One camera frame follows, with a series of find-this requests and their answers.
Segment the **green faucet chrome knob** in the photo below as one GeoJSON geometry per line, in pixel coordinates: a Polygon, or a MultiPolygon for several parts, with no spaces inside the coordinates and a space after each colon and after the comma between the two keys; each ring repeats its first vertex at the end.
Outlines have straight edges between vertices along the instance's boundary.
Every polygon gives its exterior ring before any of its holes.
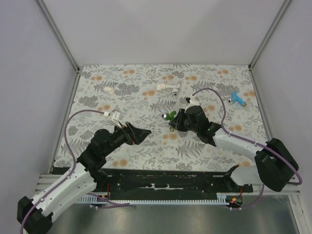
{"type": "Polygon", "coordinates": [[[163,113],[163,114],[161,115],[161,118],[162,118],[163,120],[165,120],[165,121],[172,121],[172,120],[174,120],[175,115],[176,115],[176,111],[172,111],[172,112],[170,112],[170,113],[163,113]]]}

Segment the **white PVC elbow fitting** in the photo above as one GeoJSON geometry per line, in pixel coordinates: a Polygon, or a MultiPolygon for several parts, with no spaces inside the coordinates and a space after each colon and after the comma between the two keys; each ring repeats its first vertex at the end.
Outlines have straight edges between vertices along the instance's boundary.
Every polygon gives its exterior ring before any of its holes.
{"type": "Polygon", "coordinates": [[[114,88],[105,86],[104,87],[104,92],[106,92],[108,94],[113,94],[114,93],[114,88]]]}

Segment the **white faucet with elbow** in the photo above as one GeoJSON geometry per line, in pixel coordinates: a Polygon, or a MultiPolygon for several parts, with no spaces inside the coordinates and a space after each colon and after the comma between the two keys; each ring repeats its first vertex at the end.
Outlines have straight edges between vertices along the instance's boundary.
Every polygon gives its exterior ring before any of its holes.
{"type": "Polygon", "coordinates": [[[156,85],[156,91],[160,92],[162,90],[167,90],[167,89],[171,89],[172,90],[172,94],[174,96],[177,96],[177,94],[179,93],[179,89],[181,87],[181,84],[167,84],[167,83],[161,83],[156,85]]]}

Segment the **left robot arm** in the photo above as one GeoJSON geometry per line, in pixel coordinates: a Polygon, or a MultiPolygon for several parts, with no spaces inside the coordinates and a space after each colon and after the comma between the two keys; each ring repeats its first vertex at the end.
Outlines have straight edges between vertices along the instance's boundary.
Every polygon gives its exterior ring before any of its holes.
{"type": "Polygon", "coordinates": [[[18,202],[17,220],[20,232],[47,233],[53,222],[82,196],[107,187],[107,174],[101,169],[106,157],[122,144],[139,145],[151,134],[126,122],[110,133],[95,132],[87,148],[74,159],[73,165],[51,186],[32,198],[24,196],[18,202]]]}

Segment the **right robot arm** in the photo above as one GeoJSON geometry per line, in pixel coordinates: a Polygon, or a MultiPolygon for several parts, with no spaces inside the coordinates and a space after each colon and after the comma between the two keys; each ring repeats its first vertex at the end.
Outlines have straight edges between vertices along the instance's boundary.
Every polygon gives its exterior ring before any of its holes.
{"type": "Polygon", "coordinates": [[[229,192],[247,184],[263,184],[280,192],[298,171],[294,158],[279,139],[261,143],[226,132],[221,124],[209,121],[199,105],[180,109],[168,124],[179,132],[192,131],[205,144],[231,150],[255,162],[255,166],[229,170],[229,176],[223,179],[229,192]]]}

